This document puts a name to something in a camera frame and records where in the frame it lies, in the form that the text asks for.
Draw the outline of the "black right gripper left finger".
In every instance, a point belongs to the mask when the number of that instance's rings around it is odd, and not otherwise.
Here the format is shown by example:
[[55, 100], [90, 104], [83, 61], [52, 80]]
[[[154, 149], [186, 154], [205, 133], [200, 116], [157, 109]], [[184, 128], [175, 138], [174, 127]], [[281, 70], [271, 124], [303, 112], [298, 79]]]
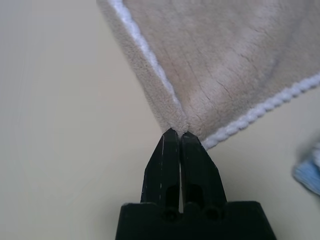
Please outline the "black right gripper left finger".
[[161, 136], [144, 170], [142, 203], [154, 203], [162, 208], [179, 208], [180, 139], [168, 129]]

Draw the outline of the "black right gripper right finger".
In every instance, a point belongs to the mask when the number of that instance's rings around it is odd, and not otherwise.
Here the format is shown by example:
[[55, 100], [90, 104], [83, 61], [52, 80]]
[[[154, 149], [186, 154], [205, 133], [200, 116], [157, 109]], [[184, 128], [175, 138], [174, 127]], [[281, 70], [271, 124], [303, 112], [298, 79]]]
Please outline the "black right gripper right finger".
[[183, 205], [200, 208], [223, 207], [227, 198], [219, 170], [198, 137], [186, 132], [180, 138], [180, 164]]

